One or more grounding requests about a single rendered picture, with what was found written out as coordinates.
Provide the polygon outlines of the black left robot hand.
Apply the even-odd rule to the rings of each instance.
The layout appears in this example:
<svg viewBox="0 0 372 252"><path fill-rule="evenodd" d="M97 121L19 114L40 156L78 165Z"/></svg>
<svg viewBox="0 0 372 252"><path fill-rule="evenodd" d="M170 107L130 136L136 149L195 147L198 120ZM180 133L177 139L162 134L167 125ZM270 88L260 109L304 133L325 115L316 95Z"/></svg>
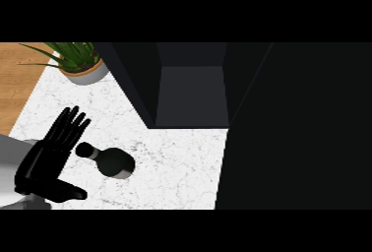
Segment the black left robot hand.
<svg viewBox="0 0 372 252"><path fill-rule="evenodd" d="M55 203L87 199L86 190L57 177L88 124L90 119L78 111L78 106L60 111L44 138L37 141L21 162L15 175L16 193L35 194Z"/></svg>

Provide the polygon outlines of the dark wine bottle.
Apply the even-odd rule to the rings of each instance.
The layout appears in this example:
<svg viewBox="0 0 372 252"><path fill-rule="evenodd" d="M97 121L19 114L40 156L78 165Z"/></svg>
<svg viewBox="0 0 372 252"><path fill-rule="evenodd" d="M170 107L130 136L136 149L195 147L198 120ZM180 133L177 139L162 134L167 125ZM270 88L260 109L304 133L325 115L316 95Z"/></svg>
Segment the dark wine bottle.
<svg viewBox="0 0 372 252"><path fill-rule="evenodd" d="M87 142L77 145L75 154L96 162L100 173L115 179L127 179L136 170L133 156L118 148L99 150Z"/></svg>

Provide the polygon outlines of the dark grey open cabinet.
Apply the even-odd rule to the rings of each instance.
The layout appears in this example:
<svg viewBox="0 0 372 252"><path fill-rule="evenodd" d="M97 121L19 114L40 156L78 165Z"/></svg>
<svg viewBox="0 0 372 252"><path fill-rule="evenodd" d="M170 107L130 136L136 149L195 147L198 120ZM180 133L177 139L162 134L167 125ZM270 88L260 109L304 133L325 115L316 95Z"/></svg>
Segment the dark grey open cabinet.
<svg viewBox="0 0 372 252"><path fill-rule="evenodd" d="M97 42L149 129L227 129L269 42Z"/></svg>

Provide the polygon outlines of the green potted plant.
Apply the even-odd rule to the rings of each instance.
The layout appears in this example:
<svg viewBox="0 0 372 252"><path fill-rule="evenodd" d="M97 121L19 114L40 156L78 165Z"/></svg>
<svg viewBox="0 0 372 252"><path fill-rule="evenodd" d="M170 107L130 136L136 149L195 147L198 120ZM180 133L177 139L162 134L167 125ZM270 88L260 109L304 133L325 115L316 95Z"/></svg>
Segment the green potted plant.
<svg viewBox="0 0 372 252"><path fill-rule="evenodd" d="M56 62L56 65L40 63L40 66L56 68L72 84L88 86L106 77L109 68L91 42L47 42L46 46L59 56L53 56L25 43L22 43L22 46L41 53Z"/></svg>

